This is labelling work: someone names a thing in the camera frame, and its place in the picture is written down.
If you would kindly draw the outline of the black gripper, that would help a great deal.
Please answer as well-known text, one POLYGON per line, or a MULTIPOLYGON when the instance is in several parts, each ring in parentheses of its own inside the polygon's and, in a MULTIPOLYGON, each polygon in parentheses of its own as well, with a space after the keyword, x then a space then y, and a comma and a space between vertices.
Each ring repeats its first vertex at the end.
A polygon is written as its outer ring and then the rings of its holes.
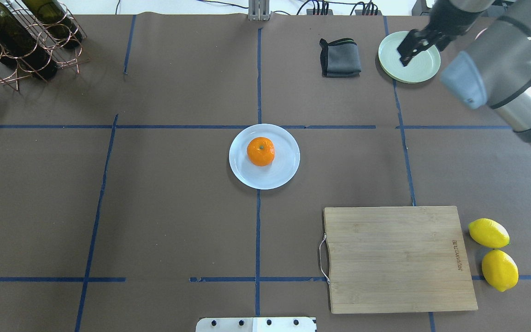
POLYGON ((406 67, 415 56, 433 45, 443 51, 458 36, 464 35, 491 4, 490 0, 436 0, 425 29, 409 31, 397 47, 401 64, 406 67))

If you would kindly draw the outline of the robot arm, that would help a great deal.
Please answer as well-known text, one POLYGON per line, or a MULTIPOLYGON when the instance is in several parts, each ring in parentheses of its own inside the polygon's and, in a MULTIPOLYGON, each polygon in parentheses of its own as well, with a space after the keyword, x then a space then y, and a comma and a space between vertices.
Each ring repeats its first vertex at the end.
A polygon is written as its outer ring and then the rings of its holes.
POLYGON ((442 71, 470 109, 488 106, 531 145, 531 0, 518 0, 442 71))

